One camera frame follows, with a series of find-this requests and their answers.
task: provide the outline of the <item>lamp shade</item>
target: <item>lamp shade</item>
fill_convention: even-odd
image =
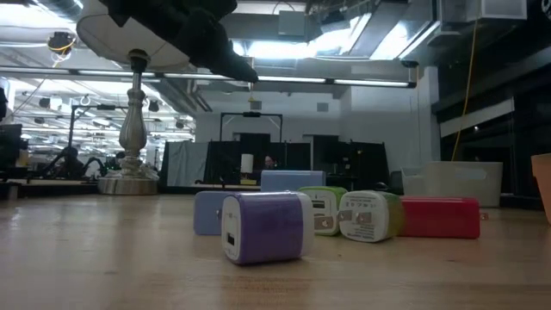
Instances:
[[[189,57],[151,30],[130,18],[119,27],[99,0],[84,2],[77,23],[78,37],[94,53],[105,59],[130,64],[128,53],[133,49],[146,52],[152,70],[176,70],[189,64]]]

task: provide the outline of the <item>white wall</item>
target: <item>white wall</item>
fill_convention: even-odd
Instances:
[[[436,68],[424,71],[418,89],[351,87],[341,99],[340,139],[384,142],[390,171],[438,160],[440,137],[430,112],[437,88]]]
[[[239,112],[246,111],[246,98],[234,96],[245,102]],[[351,87],[340,102],[330,102],[329,114],[315,112],[315,103],[324,100],[322,94],[263,93],[259,97],[268,102],[266,108],[284,113],[282,140],[301,142],[305,134],[328,134],[339,135],[342,141],[384,142],[390,171],[440,159],[439,126],[430,112],[430,105],[438,101],[435,67],[425,68],[417,89]],[[224,104],[234,107],[234,102],[215,104],[219,111]],[[198,115],[196,121],[196,141],[219,139],[220,114]],[[270,133],[272,142],[279,141],[279,129],[266,118],[237,116],[224,126],[223,140],[232,140],[235,133]]]
[[[279,124],[279,118],[271,118],[276,124]],[[272,142],[279,141],[279,128],[268,118],[244,118],[236,116],[231,120],[231,116],[226,116],[222,140],[233,140],[235,133],[269,133]],[[195,141],[208,142],[210,140],[218,141],[220,135],[220,114],[197,115]],[[298,116],[283,117],[283,137],[282,141],[302,142],[302,136],[308,134],[328,134],[339,135],[338,119],[314,119]]]

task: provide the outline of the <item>usb port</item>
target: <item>usb port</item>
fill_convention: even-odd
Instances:
[[[230,245],[235,245],[235,238],[230,233],[227,234],[227,243],[229,243]]]

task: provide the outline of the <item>wooden table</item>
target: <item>wooden table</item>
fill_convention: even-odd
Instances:
[[[78,196],[0,208],[0,309],[549,309],[551,229],[490,210],[480,240],[317,237],[238,267],[192,230],[192,196]]]

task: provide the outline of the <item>person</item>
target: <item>person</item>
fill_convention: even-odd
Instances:
[[[264,158],[264,169],[274,170],[276,167],[277,162],[270,155],[266,155],[266,157]]]

